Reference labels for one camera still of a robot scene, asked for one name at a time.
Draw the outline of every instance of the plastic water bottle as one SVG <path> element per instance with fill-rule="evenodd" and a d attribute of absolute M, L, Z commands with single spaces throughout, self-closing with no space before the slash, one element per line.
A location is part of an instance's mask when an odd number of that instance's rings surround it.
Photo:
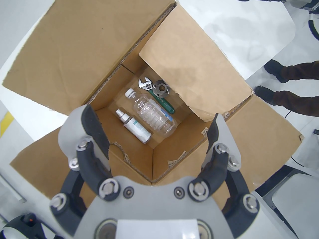
<path fill-rule="evenodd" d="M 134 102 L 137 114 L 163 137 L 168 137 L 177 128 L 177 122 L 146 94 L 139 95 L 133 89 L 126 91 L 125 96 Z"/>

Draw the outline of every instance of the person's leg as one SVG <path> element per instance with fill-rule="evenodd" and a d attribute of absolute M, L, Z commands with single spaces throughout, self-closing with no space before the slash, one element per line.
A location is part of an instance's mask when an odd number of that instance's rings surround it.
<path fill-rule="evenodd" d="M 282 67 L 280 75 L 285 80 L 318 79 L 319 61 L 302 63 L 295 66 Z"/>
<path fill-rule="evenodd" d="M 290 91 L 278 91 L 274 92 L 273 103 L 295 113 L 319 117 L 319 96 L 302 98 Z"/>
<path fill-rule="evenodd" d="M 289 91 L 274 92 L 268 88 L 258 86 L 255 94 L 265 102 L 274 106 L 284 106 L 295 113 L 319 117 L 319 96 L 301 98 Z"/>
<path fill-rule="evenodd" d="M 319 79 L 319 61 L 284 67 L 271 59 L 264 65 L 264 68 L 269 74 L 276 76 L 281 83 L 299 79 Z"/>

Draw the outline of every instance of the bottle cap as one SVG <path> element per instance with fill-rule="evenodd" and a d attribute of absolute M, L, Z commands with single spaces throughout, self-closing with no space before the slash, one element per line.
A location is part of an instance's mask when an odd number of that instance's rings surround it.
<path fill-rule="evenodd" d="M 125 96 L 129 99 L 132 93 L 135 93 L 135 91 L 134 89 L 130 88 L 128 91 L 125 92 Z"/>
<path fill-rule="evenodd" d="M 128 114 L 124 113 L 124 112 L 123 112 L 122 110 L 120 110 L 120 109 L 118 109 L 118 110 L 116 111 L 116 114 L 120 117 L 120 119 L 121 119 L 122 122 L 125 122 L 125 121 L 127 121 L 127 120 L 130 118 L 130 116 L 129 116 Z"/>

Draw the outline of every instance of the corrugated cardboard edge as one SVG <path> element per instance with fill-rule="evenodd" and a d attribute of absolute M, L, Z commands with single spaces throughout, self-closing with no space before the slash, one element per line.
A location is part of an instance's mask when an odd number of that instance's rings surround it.
<path fill-rule="evenodd" d="M 145 36 L 148 35 L 148 33 L 163 19 L 165 18 L 176 6 L 176 3 L 169 7 L 161 16 L 158 18 L 152 26 L 147 29 L 147 31 L 141 36 L 141 38 L 134 44 L 134 46 L 126 53 L 126 55 L 120 60 L 119 65 L 123 64 L 124 61 L 127 59 L 127 57 L 130 55 L 130 53 L 139 45 L 139 43 L 144 39 Z M 86 104 L 90 104 L 96 96 L 99 94 L 99 92 L 102 90 L 102 88 L 106 85 L 106 83 L 111 79 L 111 77 L 116 73 L 119 66 L 115 68 L 115 70 L 111 73 L 110 76 L 98 87 L 98 89 L 95 91 L 95 93 L 90 97 L 90 99 L 86 102 Z"/>
<path fill-rule="evenodd" d="M 231 110 L 230 112 L 227 112 L 225 114 L 223 114 L 223 117 L 225 120 L 227 120 L 232 114 L 234 114 L 242 105 L 244 105 L 251 97 L 245 99 L 242 103 L 240 103 L 238 106 L 236 106 L 233 110 Z M 167 174 L 169 174 L 173 169 L 175 169 L 179 163 L 185 159 L 186 157 L 188 157 L 194 150 L 196 150 L 198 147 L 200 147 L 206 140 L 207 140 L 207 135 L 206 134 L 203 134 L 203 139 L 198 142 L 192 149 L 188 150 L 188 151 L 185 151 L 180 157 L 179 159 L 175 160 L 174 161 L 174 164 L 169 167 L 165 172 L 163 172 L 161 174 L 161 176 L 159 176 L 158 178 L 154 179 L 154 180 L 151 180 L 150 178 L 148 178 L 147 176 L 145 176 L 139 169 L 137 169 L 133 164 L 131 164 L 131 162 L 128 160 L 128 159 L 125 159 L 125 152 L 124 150 L 122 149 L 122 147 L 117 144 L 117 143 L 113 143 L 113 145 L 117 146 L 122 154 L 123 154 L 123 160 L 126 164 L 128 164 L 133 170 L 135 170 L 137 173 L 139 173 L 141 176 L 143 176 L 147 181 L 149 181 L 150 183 L 154 184 L 154 183 L 157 183 L 159 182 L 161 179 L 163 179 Z"/>

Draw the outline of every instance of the gray metal plate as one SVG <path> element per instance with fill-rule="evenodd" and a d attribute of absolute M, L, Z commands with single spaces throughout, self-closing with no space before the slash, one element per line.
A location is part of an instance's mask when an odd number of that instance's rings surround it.
<path fill-rule="evenodd" d="M 230 228 L 212 197 L 203 202 L 193 201 L 187 187 L 193 177 L 184 177 L 165 186 L 145 186 L 130 179 L 117 176 L 115 179 L 121 186 L 117 199 L 106 202 L 96 197 L 75 233 L 75 239 L 89 239 L 94 237 L 97 226 L 106 219 L 116 220 L 185 220 L 197 219 L 208 224 L 214 239 L 233 239 Z M 134 195 L 125 199 L 123 190 L 132 186 Z M 174 196 L 174 189 L 182 187 L 185 190 L 183 199 Z"/>

